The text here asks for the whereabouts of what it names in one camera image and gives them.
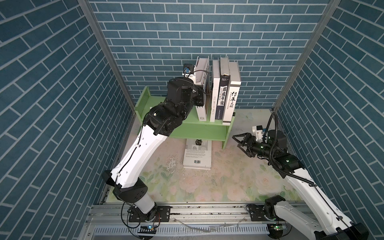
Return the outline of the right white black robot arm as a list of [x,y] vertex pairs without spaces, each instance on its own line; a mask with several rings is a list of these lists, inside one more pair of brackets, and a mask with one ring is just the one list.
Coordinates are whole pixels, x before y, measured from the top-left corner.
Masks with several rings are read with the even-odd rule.
[[287,137],[282,131],[270,130],[264,139],[250,133],[234,135],[238,148],[250,158],[267,159],[301,196],[315,219],[295,209],[282,196],[265,200],[264,213],[269,220],[284,220],[310,240],[366,240],[368,229],[354,223],[328,198],[294,155],[288,153]]

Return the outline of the white La Dame aux camelias book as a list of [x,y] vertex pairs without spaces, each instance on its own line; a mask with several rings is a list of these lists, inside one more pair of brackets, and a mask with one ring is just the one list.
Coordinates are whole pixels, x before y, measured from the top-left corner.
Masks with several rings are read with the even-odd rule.
[[220,85],[220,61],[213,60],[213,87],[212,87],[210,122],[215,122],[216,120],[216,108],[218,103],[219,85]]

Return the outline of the Chinese book with man portrait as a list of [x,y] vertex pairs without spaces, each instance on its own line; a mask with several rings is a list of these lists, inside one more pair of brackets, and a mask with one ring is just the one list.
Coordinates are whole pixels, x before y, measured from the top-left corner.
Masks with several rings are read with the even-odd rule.
[[220,58],[220,84],[218,91],[217,107],[216,107],[216,120],[222,120],[224,116],[224,108],[226,103],[228,86],[231,78],[230,61],[229,58]]

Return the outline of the large white black-spine book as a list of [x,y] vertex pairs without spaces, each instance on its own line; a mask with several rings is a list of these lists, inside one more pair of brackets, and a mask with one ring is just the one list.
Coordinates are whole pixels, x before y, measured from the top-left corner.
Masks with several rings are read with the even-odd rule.
[[229,126],[232,122],[232,117],[235,112],[240,87],[241,75],[238,62],[230,62],[231,78],[227,92],[226,105],[223,115],[223,125]]

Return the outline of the green two-tier shelf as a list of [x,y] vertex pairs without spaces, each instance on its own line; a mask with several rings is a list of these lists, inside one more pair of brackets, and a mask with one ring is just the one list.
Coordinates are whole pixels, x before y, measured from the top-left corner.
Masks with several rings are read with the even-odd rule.
[[[150,109],[165,100],[164,97],[152,96],[150,89],[146,86],[135,105],[135,112],[140,121],[143,122],[145,114]],[[182,125],[175,129],[170,135],[171,138],[177,139],[201,139],[210,141],[222,142],[222,149],[226,148],[236,114],[233,113],[232,120],[229,126],[223,125],[222,120],[215,122],[202,122],[198,120],[197,110],[193,108],[187,119]]]

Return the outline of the white Loewe Foundation Craft Prize book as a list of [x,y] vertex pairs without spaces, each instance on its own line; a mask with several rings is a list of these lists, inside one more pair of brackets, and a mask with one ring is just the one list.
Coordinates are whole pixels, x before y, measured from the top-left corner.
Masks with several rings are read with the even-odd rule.
[[194,83],[198,86],[199,89],[199,97],[198,101],[196,102],[196,110],[198,119],[201,122],[207,121],[207,100],[210,80],[209,67],[209,58],[197,58],[193,79]]

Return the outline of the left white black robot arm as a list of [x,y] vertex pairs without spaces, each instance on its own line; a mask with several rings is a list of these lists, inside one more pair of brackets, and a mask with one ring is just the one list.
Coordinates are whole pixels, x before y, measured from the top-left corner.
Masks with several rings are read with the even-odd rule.
[[112,186],[115,197],[125,204],[135,205],[144,221],[157,215],[157,205],[148,194],[148,187],[139,175],[154,151],[171,133],[182,125],[194,106],[202,106],[205,91],[186,77],[171,79],[165,100],[145,115],[141,131],[133,145],[112,169],[101,177]]

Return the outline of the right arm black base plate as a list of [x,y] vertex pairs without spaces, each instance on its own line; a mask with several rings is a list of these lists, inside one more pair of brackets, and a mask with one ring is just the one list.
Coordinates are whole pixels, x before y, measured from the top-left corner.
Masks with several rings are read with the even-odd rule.
[[249,212],[252,222],[262,222],[266,221],[264,207],[261,205],[248,204],[246,210]]

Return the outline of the white book with barcode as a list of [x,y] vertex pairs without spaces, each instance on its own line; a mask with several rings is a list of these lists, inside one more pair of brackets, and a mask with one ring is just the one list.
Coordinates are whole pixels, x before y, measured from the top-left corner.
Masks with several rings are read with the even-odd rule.
[[187,139],[183,167],[210,170],[212,167],[212,141]]

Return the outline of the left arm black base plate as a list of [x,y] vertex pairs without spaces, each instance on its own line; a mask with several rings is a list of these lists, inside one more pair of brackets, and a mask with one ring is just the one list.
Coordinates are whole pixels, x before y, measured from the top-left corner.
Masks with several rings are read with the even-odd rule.
[[169,222],[170,214],[170,206],[155,205],[147,214],[144,214],[137,206],[133,205],[128,220],[130,223]]

